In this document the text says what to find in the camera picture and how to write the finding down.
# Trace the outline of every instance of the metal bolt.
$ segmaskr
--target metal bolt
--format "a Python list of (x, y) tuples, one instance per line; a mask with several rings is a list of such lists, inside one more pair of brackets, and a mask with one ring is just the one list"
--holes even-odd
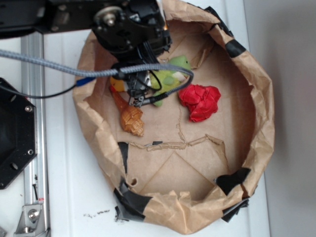
[(33, 111), (33, 108), (32, 108), (32, 106), (27, 106), (27, 107), (25, 107), (25, 111), (26, 112), (32, 112)]
[(31, 220), (37, 220), (40, 216), (40, 213), (39, 211), (35, 210), (35, 209), (32, 209), (29, 211), (29, 218)]
[(52, 28), (51, 28), (51, 31), (58, 31), (59, 30), (59, 27), (58, 26), (53, 26)]
[(24, 227), (22, 230), (22, 233), (29, 233), (29, 232), (31, 232), (31, 227), (29, 226)]
[(113, 13), (108, 13), (103, 17), (104, 23), (106, 23), (108, 26), (115, 25), (116, 17)]
[(66, 6), (66, 5), (60, 5), (60, 6), (58, 7), (58, 9), (61, 10), (61, 11), (64, 11), (64, 10), (67, 9), (67, 6)]

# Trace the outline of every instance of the black mechanical part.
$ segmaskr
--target black mechanical part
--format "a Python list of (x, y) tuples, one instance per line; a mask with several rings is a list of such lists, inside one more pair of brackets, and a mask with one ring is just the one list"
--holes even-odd
[(128, 101), (129, 105), (141, 107), (148, 90), (147, 84), (150, 80), (149, 73), (147, 71), (141, 71), (137, 73), (124, 74), (119, 70), (122, 67), (137, 65), (137, 63), (141, 64), (140, 60), (136, 60), (134, 63), (120, 62), (114, 64), (112, 68), (119, 71), (118, 75), (114, 78), (125, 81), (128, 86), (127, 93), (130, 96)]
[(92, 29), (120, 61), (139, 59), (148, 41), (156, 56), (171, 38), (156, 0), (0, 0), (0, 39)]
[(169, 50), (171, 38), (162, 14), (156, 0), (131, 0), (126, 7), (108, 7), (97, 13), (97, 26), (92, 29), (119, 61), (135, 61), (140, 58), (137, 47), (146, 41), (155, 56)]
[[(0, 84), (14, 89), (2, 78)], [(35, 111), (25, 97), (0, 90), (0, 190), (36, 156)]]

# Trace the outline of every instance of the red crumpled object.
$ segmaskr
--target red crumpled object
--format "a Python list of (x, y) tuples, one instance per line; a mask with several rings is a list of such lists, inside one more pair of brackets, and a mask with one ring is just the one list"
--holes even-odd
[(201, 122), (208, 119), (218, 110), (217, 101), (221, 97), (219, 90), (213, 86), (189, 85), (179, 90), (179, 98), (183, 106), (190, 111), (189, 120)]

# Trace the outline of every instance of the paper bag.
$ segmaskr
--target paper bag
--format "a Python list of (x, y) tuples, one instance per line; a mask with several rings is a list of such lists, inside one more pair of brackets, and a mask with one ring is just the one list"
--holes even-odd
[[(145, 135), (136, 137), (120, 126), (109, 78), (77, 87), (73, 98), (118, 216), (191, 234), (227, 219), (253, 195), (274, 149), (273, 87), (213, 9), (178, 0), (163, 4), (173, 44), (159, 59), (186, 55), (193, 84), (219, 89), (218, 111), (189, 122), (174, 93), (161, 107), (141, 108)], [(116, 61), (91, 33), (78, 68), (105, 70)]]

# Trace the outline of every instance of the green toy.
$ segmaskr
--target green toy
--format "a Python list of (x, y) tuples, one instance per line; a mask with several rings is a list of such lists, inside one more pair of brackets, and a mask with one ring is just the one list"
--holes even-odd
[[(170, 59), (168, 63), (191, 70), (191, 65), (185, 55), (174, 57)], [(158, 71), (154, 73), (157, 76), (157, 78), (160, 80), (160, 83), (162, 86), (162, 89), (157, 91), (154, 94), (154, 96), (160, 95), (173, 88), (176, 88), (178, 85), (181, 84), (181, 82), (183, 82), (187, 78), (186, 74), (183, 74), (181, 72), (176, 72), (176, 71)], [(150, 81), (152, 83), (153, 88), (159, 88), (159, 84), (156, 78), (152, 74), (150, 74)], [(154, 105), (161, 106), (162, 100), (155, 102)]]

